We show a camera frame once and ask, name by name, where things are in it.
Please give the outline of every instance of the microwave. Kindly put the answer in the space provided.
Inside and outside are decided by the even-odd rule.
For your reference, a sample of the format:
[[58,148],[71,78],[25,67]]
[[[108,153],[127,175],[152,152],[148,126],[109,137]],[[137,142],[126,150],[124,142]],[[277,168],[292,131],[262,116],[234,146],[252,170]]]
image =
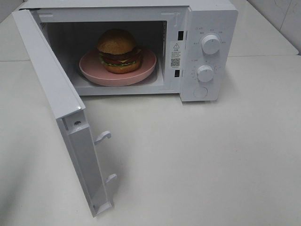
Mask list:
[[[216,100],[238,12],[228,0],[29,0],[12,13],[49,101],[93,216],[112,207],[80,96],[179,93],[182,101]],[[144,80],[102,86],[79,61],[111,28],[129,31],[157,57]]]

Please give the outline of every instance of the pink plate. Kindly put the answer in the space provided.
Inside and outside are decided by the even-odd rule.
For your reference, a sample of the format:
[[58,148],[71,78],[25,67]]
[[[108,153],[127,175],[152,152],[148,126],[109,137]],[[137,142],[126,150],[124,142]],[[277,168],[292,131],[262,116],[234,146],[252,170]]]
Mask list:
[[147,78],[155,69],[156,55],[149,49],[143,50],[143,60],[140,67],[124,74],[107,71],[99,60],[98,50],[86,53],[79,61],[79,68],[84,76],[102,86],[127,86]]

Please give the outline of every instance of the top bun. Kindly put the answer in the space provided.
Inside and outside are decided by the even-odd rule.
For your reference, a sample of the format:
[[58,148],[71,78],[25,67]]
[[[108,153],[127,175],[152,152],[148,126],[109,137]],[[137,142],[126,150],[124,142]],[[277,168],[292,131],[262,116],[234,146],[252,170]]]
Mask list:
[[129,32],[122,29],[111,29],[99,38],[97,49],[103,53],[120,55],[132,51],[136,45],[134,37]]

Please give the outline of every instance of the control knob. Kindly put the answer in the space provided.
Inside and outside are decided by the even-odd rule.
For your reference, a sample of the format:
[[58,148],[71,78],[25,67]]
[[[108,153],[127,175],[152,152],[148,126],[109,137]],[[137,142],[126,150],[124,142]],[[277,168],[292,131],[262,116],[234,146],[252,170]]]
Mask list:
[[217,34],[208,34],[202,39],[202,49],[206,54],[214,54],[221,47],[221,38]]
[[203,65],[197,69],[198,80],[201,82],[208,82],[213,79],[214,70],[209,65]]

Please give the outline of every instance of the microwave door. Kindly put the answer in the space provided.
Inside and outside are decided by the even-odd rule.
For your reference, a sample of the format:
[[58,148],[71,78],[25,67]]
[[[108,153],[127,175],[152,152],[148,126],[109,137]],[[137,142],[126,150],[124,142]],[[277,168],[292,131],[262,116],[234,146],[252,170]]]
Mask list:
[[31,12],[21,10],[12,15],[54,113],[92,215],[96,216],[111,207],[105,183],[114,175],[104,180],[95,152],[95,144],[110,137],[110,133],[102,133],[96,141],[92,139],[85,105]]

